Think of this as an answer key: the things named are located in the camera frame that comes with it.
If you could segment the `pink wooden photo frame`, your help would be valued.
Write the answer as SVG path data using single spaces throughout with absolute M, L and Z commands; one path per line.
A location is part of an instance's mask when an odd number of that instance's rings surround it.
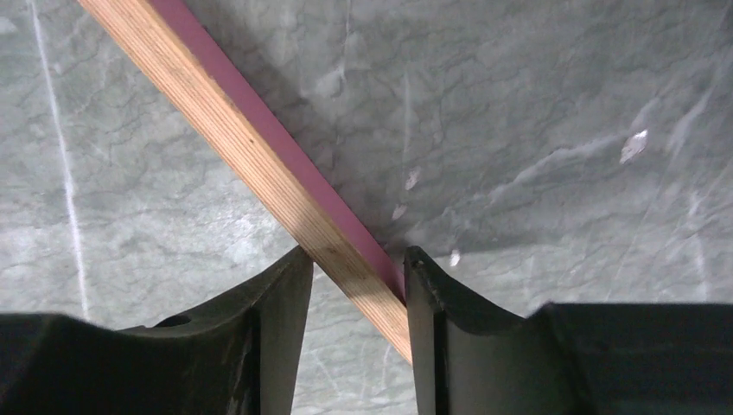
M 85 1 L 293 239 L 406 359 L 405 280 L 181 1 Z

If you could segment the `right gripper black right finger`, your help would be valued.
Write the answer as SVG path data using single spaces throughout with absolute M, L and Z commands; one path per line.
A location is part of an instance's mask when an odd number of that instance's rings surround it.
M 405 253 L 422 414 L 729 414 L 732 308 L 488 301 L 422 248 Z

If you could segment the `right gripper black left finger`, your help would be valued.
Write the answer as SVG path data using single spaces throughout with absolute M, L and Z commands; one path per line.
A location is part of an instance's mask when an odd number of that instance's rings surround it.
M 152 327 L 1 317 L 4 414 L 288 414 L 314 264 L 296 247 Z

